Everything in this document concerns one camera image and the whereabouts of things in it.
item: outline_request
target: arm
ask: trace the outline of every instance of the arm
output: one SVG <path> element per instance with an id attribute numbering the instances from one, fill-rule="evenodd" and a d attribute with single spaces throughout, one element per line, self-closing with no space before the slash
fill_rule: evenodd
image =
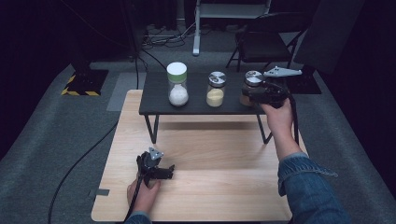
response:
<path id="1" fill-rule="evenodd" d="M 131 205 L 134 197 L 134 190 L 136 189 L 137 180 L 135 180 L 127 189 L 128 204 Z M 149 218 L 149 211 L 154 205 L 158 191 L 161 186 L 161 181 L 157 180 L 151 188 L 148 188 L 144 183 L 140 185 L 139 193 L 134 204 L 134 209 L 131 216 L 126 220 L 127 224 L 151 224 Z"/>
<path id="2" fill-rule="evenodd" d="M 279 195 L 288 195 L 293 223 L 350 223 L 332 187 L 322 175 L 336 175 L 303 153 L 291 134 L 289 99 L 279 109 L 262 105 L 279 159 Z"/>

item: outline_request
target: black chair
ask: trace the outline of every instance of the black chair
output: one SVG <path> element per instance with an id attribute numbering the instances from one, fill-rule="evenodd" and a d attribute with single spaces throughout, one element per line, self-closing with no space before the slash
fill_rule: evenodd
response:
<path id="1" fill-rule="evenodd" d="M 239 72 L 241 61 L 244 63 L 288 62 L 291 60 L 299 37 L 311 24 L 312 17 L 303 12 L 277 12 L 262 15 L 246 25 L 244 31 L 235 34 L 236 48 L 228 61 L 237 60 Z M 292 33 L 292 40 L 285 43 L 280 34 Z"/>

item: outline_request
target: jar lid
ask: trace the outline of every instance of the jar lid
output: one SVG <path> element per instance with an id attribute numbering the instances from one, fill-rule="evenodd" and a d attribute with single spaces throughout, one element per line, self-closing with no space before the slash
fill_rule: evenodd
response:
<path id="1" fill-rule="evenodd" d="M 264 76 L 258 71 L 248 71 L 245 74 L 245 83 L 251 87 L 260 86 L 263 80 Z"/>
<path id="2" fill-rule="evenodd" d="M 187 79 L 187 66 L 184 63 L 169 63 L 166 71 L 168 79 L 174 83 L 182 83 Z"/>
<path id="3" fill-rule="evenodd" d="M 225 86 L 226 76 L 222 72 L 212 72 L 209 75 L 209 85 L 212 87 L 223 87 Z"/>

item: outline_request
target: spice jar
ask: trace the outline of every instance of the spice jar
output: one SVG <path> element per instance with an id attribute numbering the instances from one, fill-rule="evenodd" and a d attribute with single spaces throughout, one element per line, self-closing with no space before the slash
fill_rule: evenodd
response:
<path id="1" fill-rule="evenodd" d="M 168 74 L 168 97 L 169 102 L 175 106 L 181 106 L 189 100 L 187 92 L 187 66 L 184 63 L 170 63 L 166 67 Z"/>
<path id="2" fill-rule="evenodd" d="M 254 102 L 251 102 L 249 97 L 244 94 L 259 87 L 264 80 L 264 75 L 258 71 L 248 71 L 245 73 L 244 84 L 242 86 L 242 94 L 239 98 L 239 102 L 242 105 L 253 106 Z"/>
<path id="3" fill-rule="evenodd" d="M 223 102 L 226 76 L 222 72 L 212 72 L 209 75 L 206 102 L 208 105 L 217 107 Z"/>

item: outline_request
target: blue denim sleeve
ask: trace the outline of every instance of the blue denim sleeve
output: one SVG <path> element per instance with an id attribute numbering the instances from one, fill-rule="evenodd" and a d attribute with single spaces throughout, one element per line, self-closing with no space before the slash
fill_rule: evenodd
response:
<path id="1" fill-rule="evenodd" d="M 279 163 L 278 191 L 288 195 L 294 223 L 350 223 L 329 182 L 322 175 L 337 174 L 311 161 L 305 153 L 294 153 Z"/>
<path id="2" fill-rule="evenodd" d="M 152 224 L 149 215 L 145 212 L 132 212 L 131 216 L 124 222 L 124 224 Z"/>

